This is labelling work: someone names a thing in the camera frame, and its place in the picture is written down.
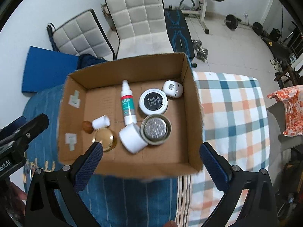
white cap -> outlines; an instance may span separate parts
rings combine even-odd
[[[122,81],[122,90],[130,90],[127,80]]]
[[[104,128],[107,126],[111,125],[111,122],[109,120],[109,118],[107,117],[107,115],[104,115],[100,118],[97,118],[95,120],[92,121],[92,126],[95,130],[100,129],[100,128]]]
[[[139,126],[134,123],[120,130],[119,137],[125,148],[132,154],[138,153],[148,145],[140,135]]]

screw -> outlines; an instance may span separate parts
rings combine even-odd
[[[264,174],[264,175],[266,175],[268,172],[267,172],[266,169],[262,168],[262,169],[261,169],[261,173]]]
[[[240,168],[239,166],[237,166],[237,165],[232,166],[232,169],[233,169],[234,171],[236,171],[236,172],[238,172],[238,171],[241,170],[241,168]]]
[[[62,167],[62,170],[65,171],[65,172],[67,172],[70,168],[71,168],[70,165],[64,165],[64,166]]]
[[[38,168],[37,170],[35,170],[35,174],[39,175],[42,172],[41,168]]]

white leather chair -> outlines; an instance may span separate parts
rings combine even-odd
[[[54,42],[62,53],[91,54],[112,61],[116,55],[95,12],[90,9],[70,19],[53,33]]]
[[[173,53],[162,0],[106,0],[120,45],[117,59]]]

blue gripper pad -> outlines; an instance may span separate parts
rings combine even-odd
[[[223,191],[224,193],[228,190],[228,175],[220,165],[219,161],[216,159],[216,156],[219,156],[214,149],[211,152],[204,142],[200,146],[200,158],[209,172],[212,180],[214,181],[217,189]]]
[[[85,189],[103,155],[103,147],[101,143],[94,142],[91,147],[92,146],[95,147],[91,151],[88,149],[86,153],[82,155],[87,157],[74,176],[74,190],[77,193]]]

white spray bottle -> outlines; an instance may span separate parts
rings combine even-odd
[[[132,91],[129,88],[127,80],[122,81],[121,105],[125,125],[137,123],[137,118],[134,110],[134,100]]]

